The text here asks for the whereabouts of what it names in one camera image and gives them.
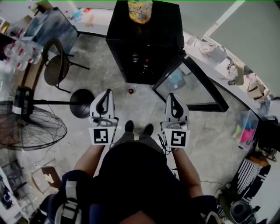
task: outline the person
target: person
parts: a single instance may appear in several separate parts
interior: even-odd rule
[[[59,207],[75,201],[81,223],[220,223],[216,199],[203,196],[200,177],[184,149],[172,152],[178,180],[161,147],[151,138],[153,125],[146,126],[139,140],[134,140],[133,126],[132,121],[126,123],[124,135],[105,155],[96,177],[104,150],[99,145],[90,146],[74,170],[62,177],[61,187],[49,204],[50,222],[58,223]],[[78,223],[69,217],[64,215],[60,223]]]

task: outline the pink item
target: pink item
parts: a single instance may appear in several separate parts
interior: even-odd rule
[[[252,140],[254,137],[254,132],[255,129],[251,129],[251,130],[244,130],[242,137],[241,137],[241,142],[246,142],[248,140]]]

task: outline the plastic storage box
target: plastic storage box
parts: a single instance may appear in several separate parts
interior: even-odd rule
[[[242,149],[249,151],[252,148],[258,123],[259,119],[252,110],[240,113],[233,137]]]

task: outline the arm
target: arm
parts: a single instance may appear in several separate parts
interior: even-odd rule
[[[173,151],[173,157],[177,166],[180,182],[187,187],[190,197],[194,198],[203,195],[200,177],[184,149],[178,148]]]
[[[104,147],[104,145],[91,145],[78,160],[74,169],[85,171],[90,177],[93,177]]]

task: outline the black cabinet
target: black cabinet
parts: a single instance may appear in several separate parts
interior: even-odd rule
[[[129,18],[127,1],[118,1],[106,41],[126,82],[152,84],[164,101],[173,92],[189,110],[227,111],[212,81],[183,50],[179,5],[154,1],[150,21],[138,24]]]
[[[106,41],[126,82],[156,84],[184,45],[179,5],[154,1],[151,19],[138,24],[118,1]]]

